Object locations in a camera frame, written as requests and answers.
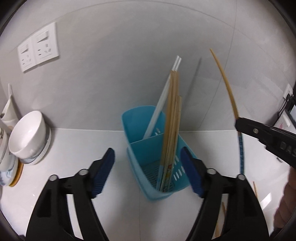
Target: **light switch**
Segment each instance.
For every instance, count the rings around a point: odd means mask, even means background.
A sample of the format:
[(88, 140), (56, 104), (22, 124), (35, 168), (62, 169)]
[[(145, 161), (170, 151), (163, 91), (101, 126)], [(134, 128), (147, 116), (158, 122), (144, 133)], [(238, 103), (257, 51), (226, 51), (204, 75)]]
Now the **light switch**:
[(32, 41), (38, 64), (59, 56), (55, 22), (34, 33), (32, 35)]
[(36, 65), (32, 37), (27, 38), (18, 46), (17, 53), (20, 67), (23, 72)]

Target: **ribbed blue pad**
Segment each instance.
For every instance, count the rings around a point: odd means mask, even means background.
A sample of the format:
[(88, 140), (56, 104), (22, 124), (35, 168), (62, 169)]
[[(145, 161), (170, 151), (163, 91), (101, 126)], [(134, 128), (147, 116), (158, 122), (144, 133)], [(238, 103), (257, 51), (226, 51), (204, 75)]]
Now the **ribbed blue pad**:
[(105, 182), (115, 161), (114, 151), (112, 150), (106, 158), (102, 159), (102, 161), (103, 164), (93, 179), (93, 190), (91, 192), (93, 196), (100, 194), (103, 190)]
[(183, 168), (189, 179), (193, 192), (202, 197), (204, 194), (204, 189), (202, 187), (202, 178), (192, 163), (192, 157), (188, 155), (185, 148), (181, 149), (181, 162), (183, 164)]

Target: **plate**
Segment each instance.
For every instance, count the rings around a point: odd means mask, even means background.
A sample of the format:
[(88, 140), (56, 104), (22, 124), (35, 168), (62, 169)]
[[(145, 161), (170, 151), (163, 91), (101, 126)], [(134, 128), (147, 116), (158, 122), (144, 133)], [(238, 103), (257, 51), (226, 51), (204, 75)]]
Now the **plate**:
[(44, 147), (41, 150), (41, 152), (34, 157), (27, 158), (27, 159), (20, 159), (20, 162), (22, 162), (23, 164), (27, 164), (27, 165), (35, 165), (38, 162), (40, 162), (49, 148), (51, 139), (52, 139), (52, 131), (51, 131), (50, 127), (48, 125), (46, 125), (45, 144), (44, 144)]
[(12, 157), (15, 159), (15, 163), (11, 169), (6, 172), (0, 172), (0, 185), (1, 186), (8, 186), (12, 183), (13, 179), (15, 178), (15, 174), (17, 172), (18, 166), (18, 158), (14, 155)]

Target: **bundle of chopsticks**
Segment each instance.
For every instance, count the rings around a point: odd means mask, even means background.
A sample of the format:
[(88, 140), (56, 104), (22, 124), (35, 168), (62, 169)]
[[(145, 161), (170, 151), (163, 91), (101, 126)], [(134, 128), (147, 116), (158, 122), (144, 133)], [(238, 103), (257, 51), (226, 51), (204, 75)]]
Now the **bundle of chopsticks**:
[(179, 73), (171, 71), (163, 147), (156, 185), (156, 189), (162, 192), (169, 191), (171, 184), (180, 127), (181, 106), (182, 97), (179, 96)]

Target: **perforated basket bottom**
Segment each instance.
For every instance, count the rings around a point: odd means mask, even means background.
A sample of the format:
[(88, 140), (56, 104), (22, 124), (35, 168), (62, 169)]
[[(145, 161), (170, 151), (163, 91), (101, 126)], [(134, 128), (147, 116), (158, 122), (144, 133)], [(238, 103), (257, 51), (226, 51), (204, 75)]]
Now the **perforated basket bottom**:
[[(157, 182), (157, 176), (158, 176), (158, 170), (159, 170), (159, 162), (160, 160), (158, 161), (155, 161), (155, 162), (152, 162), (148, 165), (144, 165), (144, 166), (141, 166), (145, 176), (147, 177), (147, 179), (149, 180), (149, 182), (151, 183), (151, 185), (156, 188), (156, 182)], [(170, 188), (169, 188), (169, 192), (171, 192), (175, 187), (175, 184), (173, 182), (173, 178), (172, 178), (172, 182), (170, 184)]]

